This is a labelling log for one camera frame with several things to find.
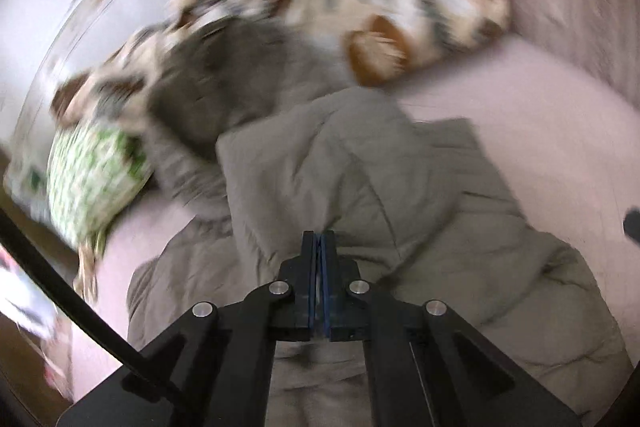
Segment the cream leaf print blanket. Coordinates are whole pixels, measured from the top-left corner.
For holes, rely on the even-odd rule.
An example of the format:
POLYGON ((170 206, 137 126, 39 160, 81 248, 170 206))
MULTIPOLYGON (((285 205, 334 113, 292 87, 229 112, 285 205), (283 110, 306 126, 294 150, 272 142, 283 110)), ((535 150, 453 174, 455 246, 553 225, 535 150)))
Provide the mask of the cream leaf print blanket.
POLYGON ((509 0, 171 0, 168 19, 143 28, 104 63, 58 87, 54 121, 70 127, 100 102, 115 105, 120 127, 136 130, 145 95, 169 51, 232 17, 275 20, 326 46, 363 86, 484 46, 510 23, 509 0))

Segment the pink quilted mattress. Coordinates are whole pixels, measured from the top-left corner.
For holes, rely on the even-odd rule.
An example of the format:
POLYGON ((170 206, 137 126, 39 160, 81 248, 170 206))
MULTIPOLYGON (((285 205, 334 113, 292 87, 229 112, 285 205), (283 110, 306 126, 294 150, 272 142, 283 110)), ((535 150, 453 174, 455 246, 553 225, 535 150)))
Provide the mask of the pink quilted mattress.
POLYGON ((143 347, 191 303, 235 303, 303 231, 332 230, 361 274, 438 298, 594 421, 639 353, 639 116, 516 37, 383 94, 352 88, 220 139, 220 221, 153 192, 98 271, 96 312, 143 347))

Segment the green white patterned pillow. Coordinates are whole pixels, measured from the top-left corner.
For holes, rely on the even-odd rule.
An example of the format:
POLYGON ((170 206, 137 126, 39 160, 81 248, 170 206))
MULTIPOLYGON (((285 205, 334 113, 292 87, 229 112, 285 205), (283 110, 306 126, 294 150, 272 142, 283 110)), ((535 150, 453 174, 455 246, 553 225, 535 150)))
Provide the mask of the green white patterned pillow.
POLYGON ((125 132, 103 124, 58 130, 47 169, 52 225, 68 245, 99 255, 112 222, 151 176, 140 142, 125 132))

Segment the olive quilted hooded jacket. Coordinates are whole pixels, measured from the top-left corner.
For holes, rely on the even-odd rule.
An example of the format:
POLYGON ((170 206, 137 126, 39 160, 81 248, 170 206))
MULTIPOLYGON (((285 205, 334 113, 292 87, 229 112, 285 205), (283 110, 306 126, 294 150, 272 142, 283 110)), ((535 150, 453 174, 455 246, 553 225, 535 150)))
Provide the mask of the olive quilted hooded jacket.
POLYGON ((167 426, 624 425, 634 384, 579 251, 469 121, 414 122, 270 22, 160 58, 141 137, 191 221, 128 288, 167 426))

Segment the beige cloth under pillow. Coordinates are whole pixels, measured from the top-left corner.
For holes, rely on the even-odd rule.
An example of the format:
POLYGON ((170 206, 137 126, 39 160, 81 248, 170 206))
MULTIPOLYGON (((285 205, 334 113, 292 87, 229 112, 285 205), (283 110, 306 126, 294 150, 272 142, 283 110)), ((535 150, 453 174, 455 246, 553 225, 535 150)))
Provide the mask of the beige cloth under pillow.
POLYGON ((78 271, 73 283, 76 293, 89 305, 98 299, 96 271, 103 259, 106 233, 101 231, 87 236, 78 247, 78 271))

